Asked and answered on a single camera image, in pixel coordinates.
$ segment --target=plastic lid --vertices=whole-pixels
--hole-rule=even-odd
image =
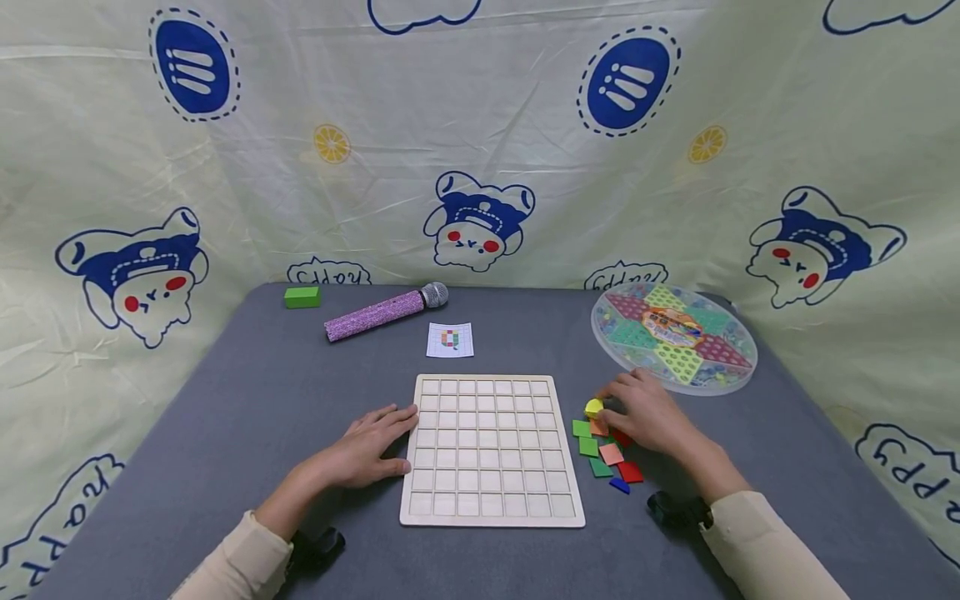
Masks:
[[[672,392],[722,396],[754,375],[756,343],[747,328],[716,302],[684,288],[622,283],[593,305],[590,324],[621,367],[646,369]]]

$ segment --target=microphone mesh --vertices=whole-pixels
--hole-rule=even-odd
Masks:
[[[431,281],[430,283],[427,283],[420,288],[420,292],[423,294],[423,299],[425,300],[427,308],[437,308],[438,306],[443,306],[450,298],[450,293],[446,290],[446,286],[439,281]]]

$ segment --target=gray tablecloth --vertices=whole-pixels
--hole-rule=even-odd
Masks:
[[[237,309],[36,600],[165,598],[289,468],[358,415],[410,402],[418,373],[551,374],[569,420],[620,371],[590,331],[596,292],[454,289],[439,311],[331,345],[325,320],[408,288],[327,286],[320,308],[286,310],[285,287],[257,288]],[[431,320],[473,323],[476,356],[426,358]],[[757,343],[753,381],[730,396],[679,396],[690,417],[853,600],[960,597],[960,578]],[[647,483],[629,496],[574,457],[581,530],[401,527],[400,480],[328,498],[309,526],[338,505],[326,514],[347,550],[286,597],[739,598],[701,540],[667,537],[647,515],[651,493],[689,483],[665,458],[631,453]]]

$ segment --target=lemon slice print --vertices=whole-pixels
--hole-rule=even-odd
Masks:
[[[350,156],[350,140],[340,128],[326,123],[313,132],[313,145],[320,158],[330,164],[340,164]]]
[[[686,157],[693,164],[710,162],[717,158],[727,145],[727,132],[722,127],[712,125],[697,135],[690,144]]]

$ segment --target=purple microphone handle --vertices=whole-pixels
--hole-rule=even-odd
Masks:
[[[402,319],[423,310],[423,296],[414,290],[402,296],[384,300],[379,304],[361,308],[343,317],[337,317],[324,323],[326,339],[331,342],[348,338],[351,335],[373,329],[380,325]]]

